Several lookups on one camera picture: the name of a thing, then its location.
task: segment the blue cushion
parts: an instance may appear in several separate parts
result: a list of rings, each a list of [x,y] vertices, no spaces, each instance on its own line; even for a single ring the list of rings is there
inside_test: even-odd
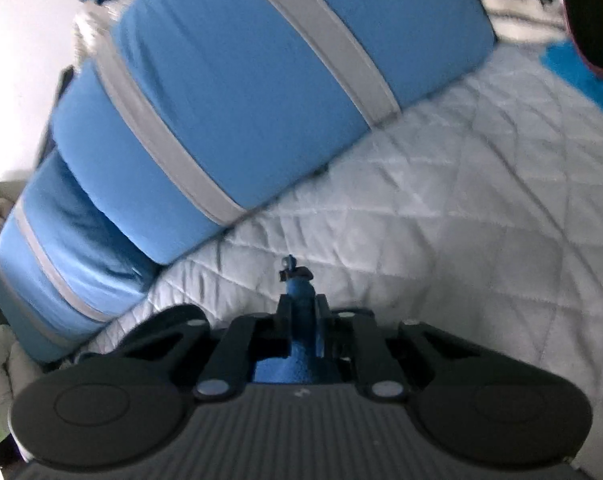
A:
[[[478,0],[326,0],[405,107],[488,55]],[[137,0],[113,31],[128,70],[203,170],[250,210],[368,131],[310,46],[267,0]],[[168,264],[222,229],[133,136],[88,62],[53,118],[96,206]]]
[[[157,266],[92,205],[57,151],[20,200],[50,264],[72,293],[100,314],[96,320],[64,300],[13,210],[0,235],[0,308],[26,351],[50,362],[141,301]]]

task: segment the mattress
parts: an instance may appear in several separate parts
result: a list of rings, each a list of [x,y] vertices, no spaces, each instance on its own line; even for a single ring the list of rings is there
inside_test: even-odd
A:
[[[332,307],[420,319],[577,384],[594,411],[577,463],[603,479],[603,114],[538,57],[499,46],[168,267],[88,349],[177,303],[217,325],[272,312],[292,253]]]

